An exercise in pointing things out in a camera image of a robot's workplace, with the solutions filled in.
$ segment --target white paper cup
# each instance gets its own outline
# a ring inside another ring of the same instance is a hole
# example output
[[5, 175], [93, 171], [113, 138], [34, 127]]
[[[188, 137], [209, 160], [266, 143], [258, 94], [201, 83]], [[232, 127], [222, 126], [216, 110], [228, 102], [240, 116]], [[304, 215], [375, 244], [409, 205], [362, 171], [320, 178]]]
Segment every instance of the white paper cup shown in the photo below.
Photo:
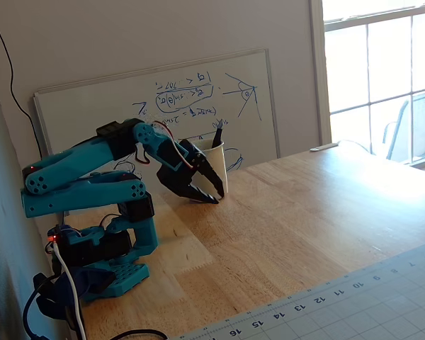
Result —
[[[198, 149], [200, 149], [206, 156], [206, 159], [211, 164], [211, 167], [214, 169], [215, 173], [222, 179], [224, 186], [224, 193], [228, 193], [228, 182], [227, 182], [227, 167], [225, 166], [225, 157], [224, 157], [224, 142], [222, 142], [218, 147], [211, 149], [213, 145], [213, 139], [209, 140], [196, 140], [192, 142]], [[204, 177], [204, 175], [196, 172], [192, 178], [192, 185], [201, 189], [205, 193], [209, 193], [211, 196], [220, 198], [219, 194], [214, 188], [214, 185], [209, 182], [209, 180]]]

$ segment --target beige wall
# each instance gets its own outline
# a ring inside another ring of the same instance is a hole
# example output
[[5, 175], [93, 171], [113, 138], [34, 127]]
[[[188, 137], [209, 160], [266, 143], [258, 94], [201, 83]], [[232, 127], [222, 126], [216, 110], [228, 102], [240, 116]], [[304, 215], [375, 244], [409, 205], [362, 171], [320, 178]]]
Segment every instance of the beige wall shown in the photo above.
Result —
[[[21, 314], [33, 291], [33, 276], [50, 274], [40, 236], [33, 220], [22, 210], [21, 171], [0, 108], [0, 339], [24, 340]], [[41, 315], [33, 305], [29, 313], [33, 331], [49, 339], [63, 339], [61, 322]]]
[[[281, 154], [319, 142], [308, 0], [0, 0], [0, 26], [31, 110], [44, 86], [267, 47]], [[1, 46], [0, 101], [21, 166], [36, 161]]]

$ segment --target white cable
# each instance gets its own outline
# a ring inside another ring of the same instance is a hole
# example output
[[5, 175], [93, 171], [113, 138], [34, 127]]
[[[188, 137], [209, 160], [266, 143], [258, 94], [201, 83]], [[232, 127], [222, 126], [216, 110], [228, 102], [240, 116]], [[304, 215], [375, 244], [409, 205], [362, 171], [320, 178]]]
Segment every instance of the white cable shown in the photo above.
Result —
[[53, 244], [54, 244], [55, 255], [57, 255], [58, 261], [62, 264], [64, 272], [66, 273], [69, 283], [71, 284], [72, 295], [74, 297], [74, 309], [76, 310], [77, 324], [79, 325], [79, 330], [82, 336], [82, 340], [86, 340], [84, 325], [82, 324], [82, 319], [80, 317], [80, 306], [79, 306], [79, 298], [77, 297], [76, 285], [74, 283], [74, 280], [72, 279], [71, 273], [69, 272], [69, 269], [66, 263], [63, 261], [62, 256], [60, 255], [60, 250], [58, 249], [57, 242], [54, 242]]
[[170, 129], [165, 125], [165, 124], [163, 124], [163, 123], [161, 123], [161, 122], [158, 122], [157, 120], [155, 120], [153, 123], [156, 123], [156, 124], [158, 124], [158, 125], [160, 125], [160, 126], [162, 126], [163, 127], [163, 129], [164, 130], [166, 130], [167, 132], [168, 132], [168, 134], [169, 134], [169, 137], [170, 137], [170, 140], [171, 140], [171, 143], [173, 144], [173, 146], [174, 146], [174, 148], [175, 148], [175, 151], [179, 154], [179, 156], [180, 156], [180, 158], [181, 158], [181, 161], [183, 161], [183, 163], [190, 169], [190, 170], [192, 170], [193, 169], [193, 166], [192, 165], [190, 165], [189, 164], [189, 162], [188, 161], [186, 161], [186, 159], [183, 157], [183, 155], [180, 153], [180, 151], [178, 150], [178, 147], [176, 146], [176, 144], [175, 144], [175, 140], [174, 140], [174, 138], [173, 138], [173, 134], [171, 133], [171, 131], [170, 131]]

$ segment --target cutting mat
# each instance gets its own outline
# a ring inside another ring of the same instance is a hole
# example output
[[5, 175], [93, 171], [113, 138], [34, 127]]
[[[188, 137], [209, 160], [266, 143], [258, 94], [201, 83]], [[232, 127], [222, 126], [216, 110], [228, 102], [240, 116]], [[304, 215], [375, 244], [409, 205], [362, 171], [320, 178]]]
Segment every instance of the cutting mat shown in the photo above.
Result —
[[175, 339], [425, 340], [425, 245]]

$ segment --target wire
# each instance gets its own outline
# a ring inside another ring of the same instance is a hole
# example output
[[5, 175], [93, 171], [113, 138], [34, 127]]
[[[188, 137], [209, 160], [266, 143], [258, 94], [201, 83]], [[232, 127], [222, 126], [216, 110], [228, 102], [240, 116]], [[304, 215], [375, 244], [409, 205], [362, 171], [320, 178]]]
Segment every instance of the wire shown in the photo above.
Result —
[[168, 134], [169, 134], [169, 136], [170, 136], [170, 139], [171, 139], [171, 143], [173, 144], [173, 146], [174, 146], [174, 148], [175, 148], [175, 150], [176, 150], [176, 153], [180, 156], [180, 158], [181, 158], [181, 161], [183, 161], [183, 163], [190, 169], [190, 170], [192, 170], [193, 169], [193, 166], [192, 165], [190, 165], [189, 164], [189, 162], [188, 161], [186, 161], [186, 159], [183, 157], [183, 155], [180, 153], [180, 151], [178, 150], [178, 147], [176, 146], [176, 144], [175, 144], [175, 139], [174, 139], [174, 137], [173, 137], [173, 134], [171, 133], [171, 131], [170, 131], [170, 129], [169, 129], [169, 127], [167, 127], [167, 125], [165, 125], [165, 124], [163, 124], [163, 123], [161, 123], [161, 122], [159, 122], [158, 120], [155, 120], [153, 123], [156, 123], [156, 124], [159, 124], [160, 126], [162, 126], [162, 128], [164, 129], [164, 130], [166, 130], [167, 132], [168, 132]]
[[164, 340], [168, 339], [168, 336], [167, 335], [165, 335], [161, 331], [157, 331], [156, 329], [133, 329], [132, 331], [127, 331], [127, 332], [125, 331], [124, 333], [121, 333], [121, 334], [119, 334], [117, 336], [114, 336], [110, 340], [122, 339], [125, 336], [129, 336], [129, 335], [133, 335], [133, 334], [154, 334], [154, 335], [160, 336]]
[[80, 306], [79, 306], [79, 298], [78, 298], [78, 295], [77, 295], [76, 284], [74, 283], [74, 279], [72, 278], [72, 275], [69, 272], [69, 269], [68, 269], [66, 263], [63, 261], [63, 258], [60, 255], [60, 250], [58, 249], [57, 242], [54, 242], [54, 251], [55, 251], [55, 255], [57, 255], [58, 261], [61, 263], [61, 265], [64, 269], [64, 272], [66, 273], [66, 275], [68, 277], [69, 283], [71, 284], [72, 297], [74, 298], [74, 309], [76, 311], [77, 324], [79, 326], [79, 330], [80, 330], [82, 340], [86, 340], [84, 324], [82, 323], [82, 318], [80, 317]]
[[60, 229], [61, 229], [61, 231], [62, 232], [66, 232], [67, 230], [72, 230], [72, 231], [75, 231], [80, 237], [83, 237], [83, 235], [82, 235], [82, 233], [80, 232], [80, 230], [78, 230], [78, 229], [76, 229], [76, 228], [73, 228], [73, 227], [71, 227], [70, 225], [62, 225], [61, 227], [60, 227]]
[[119, 215], [119, 214], [107, 214], [106, 216], [102, 217], [102, 220], [99, 222], [99, 227], [102, 227], [102, 224], [104, 223], [106, 218], [109, 217], [109, 216], [121, 216], [121, 215]]
[[5, 44], [5, 40], [3, 39], [3, 37], [1, 36], [1, 32], [0, 32], [0, 40], [1, 40], [1, 44], [3, 45], [3, 48], [5, 49], [6, 52], [6, 56], [8, 57], [8, 63], [9, 63], [9, 68], [11, 70], [11, 80], [9, 82], [9, 91], [11, 92], [11, 96], [13, 97], [14, 103], [16, 103], [16, 105], [18, 106], [19, 110], [21, 110], [21, 112], [27, 116], [28, 120], [30, 121], [31, 127], [33, 129], [33, 134], [35, 135], [35, 140], [36, 140], [36, 144], [38, 145], [38, 151], [40, 153], [40, 158], [43, 158], [43, 154], [41, 152], [41, 146], [40, 146], [40, 142], [38, 140], [38, 137], [36, 136], [36, 129], [35, 129], [35, 125], [33, 124], [33, 120], [31, 119], [30, 115], [22, 108], [22, 106], [19, 104], [18, 100], [16, 99], [16, 96], [14, 96], [14, 90], [13, 90], [13, 83], [14, 83], [14, 68], [13, 68], [13, 62], [11, 61], [11, 57], [9, 56], [9, 52], [8, 52], [8, 48], [6, 47]]
[[122, 160], [119, 161], [117, 164], [115, 164], [115, 166], [113, 167], [113, 170], [116, 170], [116, 168], [120, 165], [124, 165], [124, 164], [130, 164], [132, 167], [132, 170], [130, 171], [131, 174], [135, 173], [135, 164], [132, 163], [131, 161], [127, 161], [127, 160]]
[[51, 254], [51, 253], [52, 253], [51, 251], [48, 251], [48, 250], [47, 250], [47, 248], [48, 248], [49, 246], [51, 246], [51, 245], [52, 245], [52, 242], [48, 242], [48, 243], [45, 245], [44, 250], [45, 250], [45, 253], [46, 253], [46, 254]]
[[149, 158], [147, 157], [147, 150], [143, 150], [143, 157], [144, 157], [144, 161], [142, 161], [141, 159], [139, 159], [138, 155], [138, 148], [137, 146], [135, 146], [135, 160], [143, 165], [149, 165], [149, 163], [151, 163], [151, 161], [149, 160]]
[[22, 313], [22, 323], [23, 323], [23, 328], [25, 329], [25, 332], [27, 333], [27, 335], [30, 337], [30, 339], [34, 339], [37, 338], [38, 335], [36, 335], [35, 333], [33, 333], [30, 329], [30, 326], [28, 325], [28, 310], [30, 309], [30, 306], [33, 302], [33, 300], [36, 298], [36, 295], [39, 293], [40, 289], [49, 281], [53, 280], [54, 278], [57, 278], [58, 275], [53, 275], [53, 276], [49, 276], [48, 278], [46, 278], [34, 291], [33, 293], [31, 293], [30, 297], [27, 300], [27, 303], [25, 304], [25, 307], [23, 308], [23, 313]]

